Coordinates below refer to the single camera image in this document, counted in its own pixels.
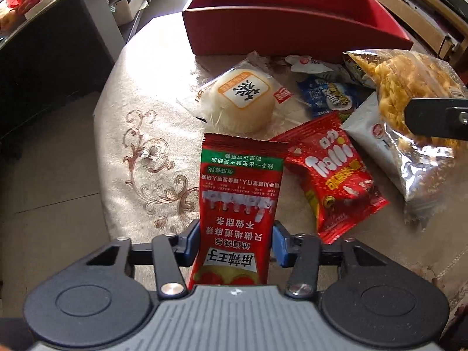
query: plastic wrapped bun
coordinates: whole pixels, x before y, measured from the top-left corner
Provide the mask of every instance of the plastic wrapped bun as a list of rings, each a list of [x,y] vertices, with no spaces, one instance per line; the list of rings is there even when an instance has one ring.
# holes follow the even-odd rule
[[[432,56],[405,50],[360,50],[345,55],[376,84],[378,110],[406,200],[406,219],[425,226],[443,207],[450,190],[447,181],[463,142],[414,135],[405,124],[404,109],[417,98],[466,99],[468,90],[447,62]]]
[[[261,70],[233,69],[219,76],[200,100],[204,117],[227,132],[257,132],[271,121],[275,82]]]
[[[305,123],[306,105],[272,76],[266,60],[254,51],[177,101],[207,123],[205,132],[269,140]]]

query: metal screw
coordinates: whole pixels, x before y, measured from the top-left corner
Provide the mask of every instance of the metal screw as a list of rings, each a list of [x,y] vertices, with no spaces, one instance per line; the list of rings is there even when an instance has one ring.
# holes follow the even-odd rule
[[[183,285],[181,285],[178,282],[168,282],[161,286],[161,293],[166,294],[168,296],[175,296],[176,294],[180,294],[183,291]]]
[[[288,287],[288,291],[295,296],[302,297],[312,293],[312,286],[308,283],[295,283]]]
[[[468,113],[465,111],[461,111],[460,114],[458,115],[458,120],[460,120],[460,123],[463,125],[468,124]]]

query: spicy gluten snack packet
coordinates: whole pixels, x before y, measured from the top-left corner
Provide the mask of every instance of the spicy gluten snack packet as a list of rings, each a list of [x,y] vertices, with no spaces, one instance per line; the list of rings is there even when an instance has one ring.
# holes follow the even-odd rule
[[[401,179],[407,221],[423,227],[441,206],[457,152],[458,140],[412,134],[404,109],[411,99],[466,99],[468,90],[451,66],[414,51],[361,50],[345,53],[377,86],[378,110],[390,140],[390,150]]]
[[[272,139],[288,143],[285,166],[299,176],[327,244],[388,203],[340,125],[327,113]]]
[[[201,240],[189,288],[265,284],[287,144],[207,133],[200,169]]]

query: red packaging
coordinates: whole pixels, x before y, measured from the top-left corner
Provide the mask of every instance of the red packaging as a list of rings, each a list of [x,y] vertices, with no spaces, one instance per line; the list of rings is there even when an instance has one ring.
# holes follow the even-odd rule
[[[193,285],[265,284],[288,145],[207,133],[200,168],[201,240]]]
[[[272,139],[289,144],[285,165],[300,176],[327,244],[388,203],[340,125],[331,112]]]

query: black round pad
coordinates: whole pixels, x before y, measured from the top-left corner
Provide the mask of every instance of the black round pad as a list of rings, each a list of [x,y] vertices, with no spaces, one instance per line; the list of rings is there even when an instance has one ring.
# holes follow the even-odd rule
[[[24,317],[41,340],[66,348],[92,348],[122,339],[151,310],[146,289],[106,267],[67,269],[26,299]]]
[[[320,307],[340,333],[385,349],[437,339],[449,315],[444,294],[404,268],[357,268],[324,292]]]

